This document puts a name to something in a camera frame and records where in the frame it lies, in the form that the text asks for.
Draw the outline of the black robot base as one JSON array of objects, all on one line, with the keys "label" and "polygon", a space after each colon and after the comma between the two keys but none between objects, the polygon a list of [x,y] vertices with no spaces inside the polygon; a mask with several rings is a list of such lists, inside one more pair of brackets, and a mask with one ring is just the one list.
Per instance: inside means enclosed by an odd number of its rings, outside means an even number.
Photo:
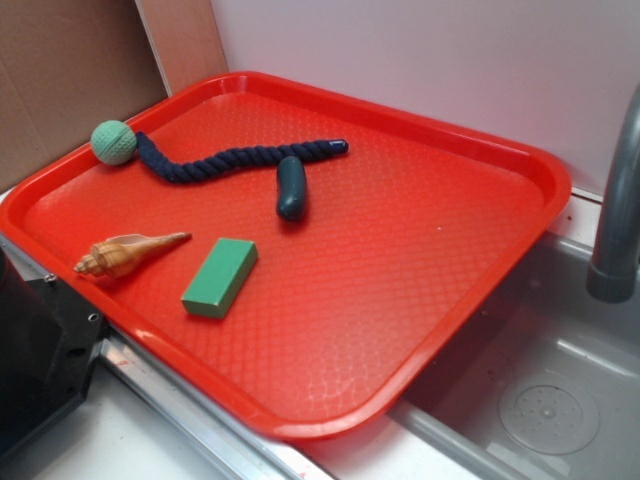
[{"label": "black robot base", "polygon": [[86,399],[102,312],[59,279],[22,278],[1,254],[1,458]]}]

